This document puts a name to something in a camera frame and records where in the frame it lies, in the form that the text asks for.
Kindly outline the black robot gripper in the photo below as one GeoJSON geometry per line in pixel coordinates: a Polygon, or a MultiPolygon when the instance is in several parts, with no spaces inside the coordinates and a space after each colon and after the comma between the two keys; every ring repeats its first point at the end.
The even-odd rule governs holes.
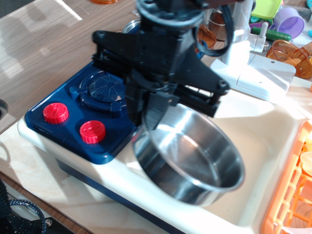
{"type": "Polygon", "coordinates": [[[214,116],[228,83],[196,55],[192,30],[135,34],[95,31],[94,66],[124,80],[128,117],[154,130],[170,106],[178,103],[214,116]]]}

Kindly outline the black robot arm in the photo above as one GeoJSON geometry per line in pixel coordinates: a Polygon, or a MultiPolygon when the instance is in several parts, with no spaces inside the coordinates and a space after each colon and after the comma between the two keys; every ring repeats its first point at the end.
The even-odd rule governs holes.
{"type": "Polygon", "coordinates": [[[137,33],[93,33],[93,64],[124,80],[128,116],[136,126],[155,129],[179,103],[215,114],[230,87],[197,57],[197,52],[218,57],[229,49],[210,50],[197,41],[205,11],[215,7],[222,11],[230,44],[234,22],[228,0],[138,0],[137,33]]]}

